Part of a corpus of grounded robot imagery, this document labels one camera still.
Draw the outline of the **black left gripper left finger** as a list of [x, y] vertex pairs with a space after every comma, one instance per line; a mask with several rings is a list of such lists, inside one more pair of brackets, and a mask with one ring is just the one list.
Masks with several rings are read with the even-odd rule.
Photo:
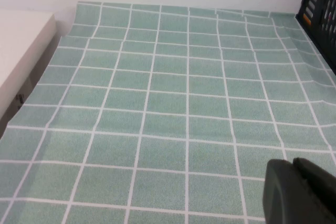
[[266, 223], [309, 223], [307, 194], [293, 165], [283, 159], [267, 163], [263, 210]]

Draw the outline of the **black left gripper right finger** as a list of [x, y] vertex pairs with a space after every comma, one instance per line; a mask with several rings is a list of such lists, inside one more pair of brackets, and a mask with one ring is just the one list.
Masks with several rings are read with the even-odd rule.
[[335, 176], [305, 158], [294, 158], [292, 164], [325, 219], [324, 223], [335, 223]]

